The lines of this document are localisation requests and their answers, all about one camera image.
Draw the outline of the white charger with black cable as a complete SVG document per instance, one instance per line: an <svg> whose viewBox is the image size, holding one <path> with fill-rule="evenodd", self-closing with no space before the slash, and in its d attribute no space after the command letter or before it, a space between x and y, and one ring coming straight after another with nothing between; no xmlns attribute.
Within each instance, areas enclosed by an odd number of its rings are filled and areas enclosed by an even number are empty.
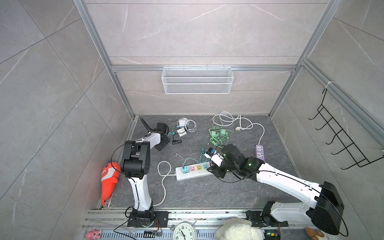
<svg viewBox="0 0 384 240"><path fill-rule="evenodd" d="M179 128L176 131L172 131L173 133L173 139L172 139L172 145L181 144L183 140L181 140L181 137L187 134L187 131L185 128Z"/></svg>

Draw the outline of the purple small power strip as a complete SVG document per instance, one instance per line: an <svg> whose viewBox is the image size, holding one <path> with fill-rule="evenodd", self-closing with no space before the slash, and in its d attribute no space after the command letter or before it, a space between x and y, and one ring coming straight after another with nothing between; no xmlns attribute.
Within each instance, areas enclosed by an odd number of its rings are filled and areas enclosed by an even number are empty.
<svg viewBox="0 0 384 240"><path fill-rule="evenodd" d="M259 160L265 161L264 147L262 145L255 146L255 157Z"/></svg>

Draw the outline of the white multicolour power strip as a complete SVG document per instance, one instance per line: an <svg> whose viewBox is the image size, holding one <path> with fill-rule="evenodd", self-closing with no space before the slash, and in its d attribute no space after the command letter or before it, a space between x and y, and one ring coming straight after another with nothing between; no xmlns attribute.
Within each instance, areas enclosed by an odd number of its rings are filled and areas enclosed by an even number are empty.
<svg viewBox="0 0 384 240"><path fill-rule="evenodd" d="M180 181L185 181L185 180L191 180L191 179L211 176L212 173L207 171L207 169L206 170L203 169L202 164L203 163L188 165L190 172L187 174L182 173L182 167L177 167L176 171L175 171L177 181L180 182Z"/></svg>

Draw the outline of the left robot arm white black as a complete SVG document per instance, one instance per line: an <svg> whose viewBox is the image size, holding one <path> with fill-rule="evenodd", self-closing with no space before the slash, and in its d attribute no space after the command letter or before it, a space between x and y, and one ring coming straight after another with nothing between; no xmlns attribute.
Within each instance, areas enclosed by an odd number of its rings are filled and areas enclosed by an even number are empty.
<svg viewBox="0 0 384 240"><path fill-rule="evenodd" d="M151 149L161 151L170 142L169 127L165 123L157 123L155 129L150 128L143 118L142 124L148 131L138 140L126 141L123 147L122 168L120 173L129 179L135 205L134 210L141 214L153 210L153 201L149 194L147 175L151 166Z"/></svg>

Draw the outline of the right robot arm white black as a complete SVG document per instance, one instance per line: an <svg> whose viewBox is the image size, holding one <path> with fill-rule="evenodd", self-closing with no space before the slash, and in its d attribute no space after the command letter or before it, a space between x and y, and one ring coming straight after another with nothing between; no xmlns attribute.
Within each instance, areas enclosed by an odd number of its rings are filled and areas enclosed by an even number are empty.
<svg viewBox="0 0 384 240"><path fill-rule="evenodd" d="M268 201L257 217L247 211L247 218L259 227L283 227L290 222L310 224L330 234L339 235L345 224L345 205L337 188L329 183L318 184L287 174L265 162L264 148L255 147L256 156L245 157L232 145L223 146L220 151L209 148L204 156L210 161L208 172L223 181L232 173L238 181L246 179L270 185L299 200L297 203Z"/></svg>

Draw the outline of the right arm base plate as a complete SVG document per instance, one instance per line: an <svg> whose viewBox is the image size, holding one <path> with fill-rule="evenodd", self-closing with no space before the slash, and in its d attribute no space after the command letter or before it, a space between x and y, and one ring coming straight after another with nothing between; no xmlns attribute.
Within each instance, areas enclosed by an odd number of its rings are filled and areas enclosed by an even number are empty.
<svg viewBox="0 0 384 240"><path fill-rule="evenodd" d="M275 201L268 201L262 211L246 211L246 220L251 221L252 227L288 227L288 222L279 222L271 213Z"/></svg>

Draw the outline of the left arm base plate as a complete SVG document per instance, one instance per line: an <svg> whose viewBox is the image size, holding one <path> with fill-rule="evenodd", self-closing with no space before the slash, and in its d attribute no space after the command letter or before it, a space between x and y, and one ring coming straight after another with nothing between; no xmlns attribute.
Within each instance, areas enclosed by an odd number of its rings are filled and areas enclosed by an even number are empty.
<svg viewBox="0 0 384 240"><path fill-rule="evenodd" d="M148 211L132 210L128 217L127 227L144 228L166 228L168 226L169 212L167 211Z"/></svg>

